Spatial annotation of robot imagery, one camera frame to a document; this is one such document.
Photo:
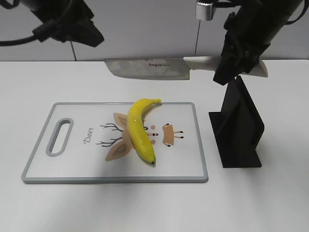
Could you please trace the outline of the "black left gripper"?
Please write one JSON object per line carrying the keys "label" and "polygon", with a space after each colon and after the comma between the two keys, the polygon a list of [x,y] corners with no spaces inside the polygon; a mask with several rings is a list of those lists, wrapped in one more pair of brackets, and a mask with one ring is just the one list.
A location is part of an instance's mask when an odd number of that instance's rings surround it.
{"label": "black left gripper", "polygon": [[44,42],[52,38],[59,42],[72,41],[90,47],[104,42],[104,36],[94,25],[92,10],[84,0],[22,0],[40,21],[32,33]]}

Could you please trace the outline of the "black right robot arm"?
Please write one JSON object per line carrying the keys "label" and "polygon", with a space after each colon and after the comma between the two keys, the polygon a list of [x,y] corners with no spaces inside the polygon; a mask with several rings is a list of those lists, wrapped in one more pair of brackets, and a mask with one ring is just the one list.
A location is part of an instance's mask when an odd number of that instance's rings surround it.
{"label": "black right robot arm", "polygon": [[233,3],[240,5],[240,9],[231,12],[224,23],[224,46],[213,77],[222,86],[237,75],[252,71],[282,27],[301,19],[309,7],[307,0],[235,0]]}

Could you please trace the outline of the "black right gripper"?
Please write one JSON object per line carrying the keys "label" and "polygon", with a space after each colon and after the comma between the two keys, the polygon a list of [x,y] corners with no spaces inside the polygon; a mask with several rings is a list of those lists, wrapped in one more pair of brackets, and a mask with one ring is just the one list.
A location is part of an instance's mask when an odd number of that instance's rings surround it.
{"label": "black right gripper", "polygon": [[255,68],[260,55],[269,45],[259,42],[253,36],[255,18],[262,10],[261,4],[242,4],[238,12],[231,12],[225,23],[226,29],[221,60],[215,70],[213,81],[226,85],[241,73]]}

